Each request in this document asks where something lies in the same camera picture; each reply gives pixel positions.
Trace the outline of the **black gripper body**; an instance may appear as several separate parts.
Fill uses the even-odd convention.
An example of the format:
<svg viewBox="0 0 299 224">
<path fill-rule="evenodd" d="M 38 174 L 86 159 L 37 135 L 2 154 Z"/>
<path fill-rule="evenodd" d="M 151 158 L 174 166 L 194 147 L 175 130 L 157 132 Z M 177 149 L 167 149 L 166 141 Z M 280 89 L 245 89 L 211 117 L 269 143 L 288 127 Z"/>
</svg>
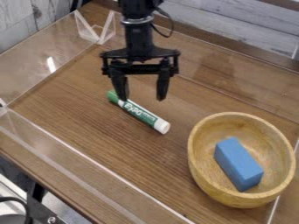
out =
<svg viewBox="0 0 299 224">
<path fill-rule="evenodd" d="M 159 74 L 163 68 L 169 68 L 171 76 L 178 74 L 182 53 L 155 45 L 153 18 L 122 18 L 121 24 L 126 30 L 126 48 L 101 54 L 103 74 L 111 76 L 113 68 L 125 74 Z"/>
</svg>

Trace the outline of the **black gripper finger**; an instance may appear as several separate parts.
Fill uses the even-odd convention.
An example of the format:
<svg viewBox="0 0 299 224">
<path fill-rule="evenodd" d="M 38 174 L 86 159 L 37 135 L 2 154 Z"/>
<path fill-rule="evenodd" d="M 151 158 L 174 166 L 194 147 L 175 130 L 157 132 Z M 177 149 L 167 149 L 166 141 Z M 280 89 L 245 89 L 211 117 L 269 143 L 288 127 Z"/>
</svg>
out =
<svg viewBox="0 0 299 224">
<path fill-rule="evenodd" d="M 111 68 L 110 79 L 117 90 L 118 98 L 126 102 L 130 94 L 127 75 L 121 70 Z"/>
<path fill-rule="evenodd" d="M 163 68 L 161 70 L 158 82 L 157 82 L 157 99 L 159 101 L 163 101 L 167 96 L 170 79 L 171 79 L 170 68 Z"/>
</svg>

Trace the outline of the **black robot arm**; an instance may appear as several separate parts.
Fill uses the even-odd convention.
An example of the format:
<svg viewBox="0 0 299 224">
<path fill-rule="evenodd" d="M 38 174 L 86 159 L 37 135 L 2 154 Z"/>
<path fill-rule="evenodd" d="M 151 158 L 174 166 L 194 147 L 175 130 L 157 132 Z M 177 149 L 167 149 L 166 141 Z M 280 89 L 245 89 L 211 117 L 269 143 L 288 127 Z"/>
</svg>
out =
<svg viewBox="0 0 299 224">
<path fill-rule="evenodd" d="M 170 14 L 159 8 L 165 0 L 118 0 L 122 8 L 122 25 L 126 30 L 126 48 L 101 54 L 103 74 L 109 76 L 122 101 L 129 98 L 129 74 L 157 74 L 157 99 L 162 101 L 169 92 L 170 79 L 179 73 L 181 51 L 155 45 L 153 31 L 165 35 L 154 25 L 154 12 L 169 18 Z"/>
</svg>

